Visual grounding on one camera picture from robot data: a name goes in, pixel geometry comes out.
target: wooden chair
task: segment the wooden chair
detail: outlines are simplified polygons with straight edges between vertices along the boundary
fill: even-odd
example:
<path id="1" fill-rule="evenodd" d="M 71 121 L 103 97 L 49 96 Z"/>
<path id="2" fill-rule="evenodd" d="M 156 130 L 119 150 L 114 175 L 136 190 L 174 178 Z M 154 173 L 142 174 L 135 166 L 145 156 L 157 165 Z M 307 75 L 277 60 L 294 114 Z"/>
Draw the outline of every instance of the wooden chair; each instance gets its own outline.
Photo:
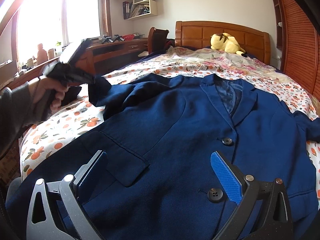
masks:
<path id="1" fill-rule="evenodd" d="M 168 30 L 158 30 L 152 27 L 148 36 L 148 52 L 152 52 L 164 49 L 167 43 Z"/>

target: desk drawer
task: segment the desk drawer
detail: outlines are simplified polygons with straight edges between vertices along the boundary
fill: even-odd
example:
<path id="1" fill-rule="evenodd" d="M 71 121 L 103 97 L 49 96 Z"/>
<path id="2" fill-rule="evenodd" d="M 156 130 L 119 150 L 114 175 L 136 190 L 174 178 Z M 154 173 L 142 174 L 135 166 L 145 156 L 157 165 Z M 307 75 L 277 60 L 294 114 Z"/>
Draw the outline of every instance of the desk drawer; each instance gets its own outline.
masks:
<path id="1" fill-rule="evenodd" d="M 127 47 L 128 53 L 133 53 L 140 50 L 143 50 L 143 46 L 141 42 L 128 44 L 128 47 Z"/>

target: white wall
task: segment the white wall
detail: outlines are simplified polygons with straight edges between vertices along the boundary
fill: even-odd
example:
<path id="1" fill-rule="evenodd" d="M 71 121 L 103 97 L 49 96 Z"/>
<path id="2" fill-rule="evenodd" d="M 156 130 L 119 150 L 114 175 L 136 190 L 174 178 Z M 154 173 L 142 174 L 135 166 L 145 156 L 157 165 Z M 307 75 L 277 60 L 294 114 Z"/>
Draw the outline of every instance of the white wall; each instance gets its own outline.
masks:
<path id="1" fill-rule="evenodd" d="M 11 27 L 12 21 L 8 23 L 3 33 L 0 36 L 0 64 L 8 59 L 12 60 L 11 52 Z"/>
<path id="2" fill-rule="evenodd" d="M 126 35 L 132 34 L 132 21 L 123 19 L 122 3 L 126 0 L 110 0 L 111 28 L 112 34 Z"/>
<path id="3" fill-rule="evenodd" d="M 218 21 L 239 24 L 270 34 L 271 56 L 276 57 L 276 15 L 272 0 L 156 0 L 159 16 L 134 21 L 134 32 L 151 27 L 168 29 L 175 38 L 176 21 Z"/>

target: book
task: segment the book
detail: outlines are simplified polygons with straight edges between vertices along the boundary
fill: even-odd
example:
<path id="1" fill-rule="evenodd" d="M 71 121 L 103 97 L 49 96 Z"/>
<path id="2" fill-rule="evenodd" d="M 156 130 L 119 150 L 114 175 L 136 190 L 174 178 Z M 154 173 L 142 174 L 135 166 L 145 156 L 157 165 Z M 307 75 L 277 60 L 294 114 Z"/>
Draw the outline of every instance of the book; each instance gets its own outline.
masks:
<path id="1" fill-rule="evenodd" d="M 131 9 L 129 18 L 136 17 L 136 16 L 139 16 L 139 15 L 142 15 L 142 14 L 146 14 L 146 13 L 150 13 L 150 5 L 148 5 L 148 4 L 144 4 L 144 5 L 138 4 L 133 10 Z"/>
<path id="2" fill-rule="evenodd" d="M 126 20 L 130 17 L 130 6 L 131 3 L 123 2 L 123 19 Z"/>

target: navy blue blazer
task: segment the navy blue blazer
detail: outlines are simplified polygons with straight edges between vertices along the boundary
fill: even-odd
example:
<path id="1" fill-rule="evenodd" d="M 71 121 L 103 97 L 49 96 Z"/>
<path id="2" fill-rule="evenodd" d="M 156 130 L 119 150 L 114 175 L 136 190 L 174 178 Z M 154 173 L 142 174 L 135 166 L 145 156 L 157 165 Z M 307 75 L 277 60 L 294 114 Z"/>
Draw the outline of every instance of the navy blue blazer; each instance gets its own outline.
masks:
<path id="1" fill-rule="evenodd" d="M 258 180 L 284 181 L 296 236 L 317 212 L 306 140 L 320 141 L 320 119 L 292 114 L 273 94 L 214 74 L 149 74 L 127 85 L 97 78 L 89 99 L 106 106 L 105 121 L 43 161 L 7 205 L 22 237 L 35 181 L 74 174 L 97 150 L 107 153 L 108 163 L 80 201 L 106 239 L 212 239 L 236 207 L 207 198 L 211 188 L 223 189 L 210 164 L 214 151 Z"/>

